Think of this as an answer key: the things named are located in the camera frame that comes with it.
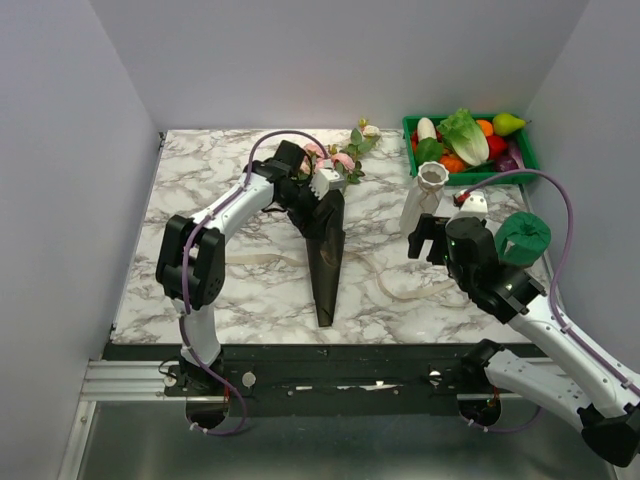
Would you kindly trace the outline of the pink flower bouquet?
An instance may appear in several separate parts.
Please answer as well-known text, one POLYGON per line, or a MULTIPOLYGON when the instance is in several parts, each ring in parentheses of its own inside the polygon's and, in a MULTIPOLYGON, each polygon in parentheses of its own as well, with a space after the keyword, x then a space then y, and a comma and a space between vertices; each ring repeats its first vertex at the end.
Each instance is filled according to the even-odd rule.
POLYGON ((361 117, 358 125, 342 144, 320 147, 310 142, 303 147, 306 153, 295 178, 299 181, 311 180, 321 168, 333 168, 346 181, 346 185, 359 184, 365 176, 362 158, 371 153, 382 138, 381 130, 367 118, 361 117))

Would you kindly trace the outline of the black wrapping paper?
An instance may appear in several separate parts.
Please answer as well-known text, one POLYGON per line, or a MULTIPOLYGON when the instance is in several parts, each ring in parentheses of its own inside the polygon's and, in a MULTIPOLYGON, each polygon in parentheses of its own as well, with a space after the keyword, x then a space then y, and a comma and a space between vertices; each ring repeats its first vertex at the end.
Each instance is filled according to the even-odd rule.
POLYGON ((318 207, 330 211, 324 239, 306 239, 307 258, 320 328, 330 327, 334 321, 342 259, 345 245, 345 200, 340 190, 330 191, 318 207))

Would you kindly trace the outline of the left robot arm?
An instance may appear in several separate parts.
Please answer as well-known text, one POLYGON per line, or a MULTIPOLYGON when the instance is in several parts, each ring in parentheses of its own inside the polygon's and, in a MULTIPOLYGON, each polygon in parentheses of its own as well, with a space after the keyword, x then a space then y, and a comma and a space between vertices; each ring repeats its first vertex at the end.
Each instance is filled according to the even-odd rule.
POLYGON ((344 252, 343 176, 333 167, 299 174, 307 152, 283 140, 265 161, 250 158, 234 186, 191 217, 172 216, 164 230, 156 280, 180 314, 182 356, 193 364, 187 382, 201 395, 222 380, 214 364, 222 347, 213 303, 226 273, 226 245, 251 218, 271 205, 283 210, 306 241, 317 323, 332 325, 344 252))

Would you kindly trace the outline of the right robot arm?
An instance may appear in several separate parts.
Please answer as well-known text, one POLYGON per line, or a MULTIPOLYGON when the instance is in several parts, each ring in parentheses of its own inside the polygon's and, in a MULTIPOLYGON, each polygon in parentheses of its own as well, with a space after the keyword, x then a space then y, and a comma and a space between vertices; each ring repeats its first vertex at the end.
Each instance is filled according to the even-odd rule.
POLYGON ((601 459, 629 466, 639 453, 639 375, 607 353, 525 270, 499 261, 491 231, 473 217, 420 216, 408 255, 432 243, 429 262, 485 313, 529 339, 562 370, 557 376, 506 347, 481 341, 464 359, 469 390, 489 385, 516 393, 563 419, 601 459))

